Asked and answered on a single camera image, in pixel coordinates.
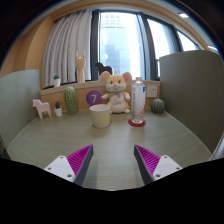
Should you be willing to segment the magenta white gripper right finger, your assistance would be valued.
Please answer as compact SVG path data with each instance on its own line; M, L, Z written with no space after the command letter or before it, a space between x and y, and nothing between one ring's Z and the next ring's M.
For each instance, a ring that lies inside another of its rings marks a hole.
M139 145L134 145L134 156L145 185L182 169L168 155L159 156Z

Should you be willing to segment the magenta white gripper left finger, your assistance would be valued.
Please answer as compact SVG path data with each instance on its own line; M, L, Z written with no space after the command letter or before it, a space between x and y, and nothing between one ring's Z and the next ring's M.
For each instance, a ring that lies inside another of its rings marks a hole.
M44 170L82 186L92 156L93 145L88 145L69 156L58 156Z

